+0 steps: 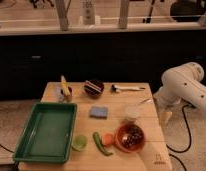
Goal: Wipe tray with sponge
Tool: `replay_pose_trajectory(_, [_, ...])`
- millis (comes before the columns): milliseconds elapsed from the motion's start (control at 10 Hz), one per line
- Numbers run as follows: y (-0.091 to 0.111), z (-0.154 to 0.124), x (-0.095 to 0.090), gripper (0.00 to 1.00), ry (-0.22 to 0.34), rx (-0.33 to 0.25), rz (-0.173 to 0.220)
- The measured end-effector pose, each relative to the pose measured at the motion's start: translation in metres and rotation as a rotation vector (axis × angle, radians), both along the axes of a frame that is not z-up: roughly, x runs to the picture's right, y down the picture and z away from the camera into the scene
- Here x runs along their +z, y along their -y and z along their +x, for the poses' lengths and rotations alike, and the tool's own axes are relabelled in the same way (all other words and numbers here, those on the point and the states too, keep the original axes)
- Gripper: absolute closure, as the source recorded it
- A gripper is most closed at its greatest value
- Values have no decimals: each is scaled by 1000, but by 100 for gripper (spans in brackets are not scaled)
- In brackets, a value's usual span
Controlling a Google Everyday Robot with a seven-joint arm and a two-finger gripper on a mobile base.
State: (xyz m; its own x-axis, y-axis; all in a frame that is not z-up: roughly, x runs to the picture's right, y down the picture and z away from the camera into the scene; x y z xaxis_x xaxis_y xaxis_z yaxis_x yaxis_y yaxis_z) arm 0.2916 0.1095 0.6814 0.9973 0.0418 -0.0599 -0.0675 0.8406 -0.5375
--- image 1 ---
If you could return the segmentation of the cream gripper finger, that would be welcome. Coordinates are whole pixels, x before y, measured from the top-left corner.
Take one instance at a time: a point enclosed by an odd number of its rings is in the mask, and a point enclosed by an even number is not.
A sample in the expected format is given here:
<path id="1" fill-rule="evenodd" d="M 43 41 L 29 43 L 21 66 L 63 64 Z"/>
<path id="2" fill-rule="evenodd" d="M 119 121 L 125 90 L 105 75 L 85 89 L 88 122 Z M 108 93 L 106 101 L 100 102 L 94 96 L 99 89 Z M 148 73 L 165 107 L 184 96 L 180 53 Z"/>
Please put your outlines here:
<path id="1" fill-rule="evenodd" d="M 161 125 L 164 126 L 168 123 L 169 119 L 172 116 L 171 111 L 163 111 L 161 114 Z"/>

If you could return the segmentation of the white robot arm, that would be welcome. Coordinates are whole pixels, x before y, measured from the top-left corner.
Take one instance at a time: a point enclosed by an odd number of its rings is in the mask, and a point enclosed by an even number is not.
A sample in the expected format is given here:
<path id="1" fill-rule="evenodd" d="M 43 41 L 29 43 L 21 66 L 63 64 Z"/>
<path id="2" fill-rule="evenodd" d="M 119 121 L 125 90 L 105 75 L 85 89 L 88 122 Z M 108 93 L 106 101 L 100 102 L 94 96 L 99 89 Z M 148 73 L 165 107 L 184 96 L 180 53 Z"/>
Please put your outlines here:
<path id="1" fill-rule="evenodd" d="M 167 124 L 172 116 L 170 108 L 185 100 L 206 113 L 206 86 L 203 67 L 189 62 L 166 70 L 161 77 L 162 86 L 153 95 L 161 126 Z"/>

